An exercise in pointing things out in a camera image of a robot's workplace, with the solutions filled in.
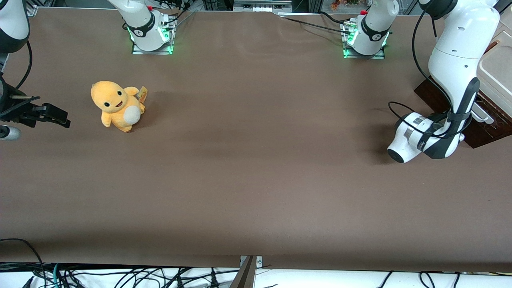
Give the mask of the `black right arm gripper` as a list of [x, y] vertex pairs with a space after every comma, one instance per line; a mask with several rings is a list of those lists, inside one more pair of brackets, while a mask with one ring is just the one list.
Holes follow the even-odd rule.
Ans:
[[[14, 122], [30, 128], [34, 128], [37, 121], [50, 122], [69, 129], [71, 121], [68, 120], [68, 112], [50, 103], [36, 106], [32, 102], [38, 99], [40, 99], [39, 96], [8, 96], [8, 84], [4, 77], [0, 76], [0, 120], [2, 122]], [[32, 118], [33, 113], [36, 115], [36, 120]]]

